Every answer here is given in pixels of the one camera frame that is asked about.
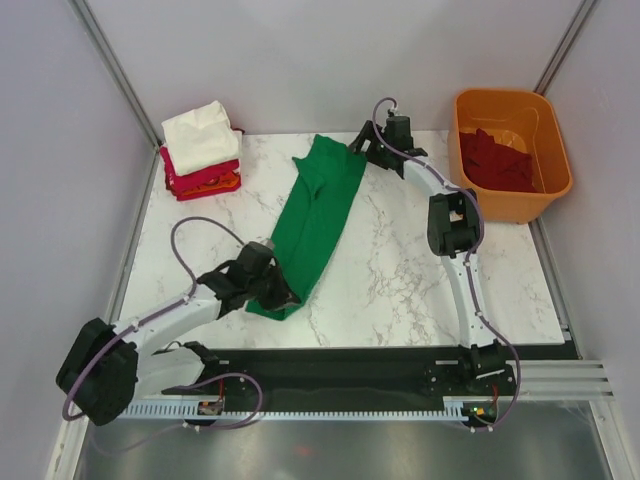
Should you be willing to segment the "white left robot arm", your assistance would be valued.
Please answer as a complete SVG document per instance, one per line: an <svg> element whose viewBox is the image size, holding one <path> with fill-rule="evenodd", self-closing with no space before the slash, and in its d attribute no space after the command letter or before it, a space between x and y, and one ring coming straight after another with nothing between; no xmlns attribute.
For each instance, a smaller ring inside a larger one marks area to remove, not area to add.
<svg viewBox="0 0 640 480"><path fill-rule="evenodd" d="M301 303L273 251L257 242L245 244L236 258L196 277L186 292L143 317L115 324L88 321L56 375L64 406L76 406L103 426L146 395L188 385L211 392L220 378L215 364L188 347L161 349L250 301L268 312Z"/></svg>

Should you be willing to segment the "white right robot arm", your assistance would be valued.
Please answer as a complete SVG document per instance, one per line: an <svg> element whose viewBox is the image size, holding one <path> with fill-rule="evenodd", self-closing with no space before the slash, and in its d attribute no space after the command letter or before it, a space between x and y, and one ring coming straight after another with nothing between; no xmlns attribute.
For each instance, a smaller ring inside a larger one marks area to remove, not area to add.
<svg viewBox="0 0 640 480"><path fill-rule="evenodd" d="M479 282L477 249L484 226L475 194L450 183L433 166L426 152L414 146L410 119L390 115L380 127L368 120L348 149L392 170L429 200L426 240L445 268L459 320L460 345L481 349L497 336L487 326Z"/></svg>

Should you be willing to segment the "green t-shirt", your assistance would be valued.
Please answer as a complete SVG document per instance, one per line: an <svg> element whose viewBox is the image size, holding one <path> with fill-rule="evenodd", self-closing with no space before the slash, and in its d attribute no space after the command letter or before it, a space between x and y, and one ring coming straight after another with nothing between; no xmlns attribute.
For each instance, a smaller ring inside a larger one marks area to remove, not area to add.
<svg viewBox="0 0 640 480"><path fill-rule="evenodd" d="M271 240L287 284L306 303L341 238L367 161L322 135L293 161L298 176Z"/></svg>

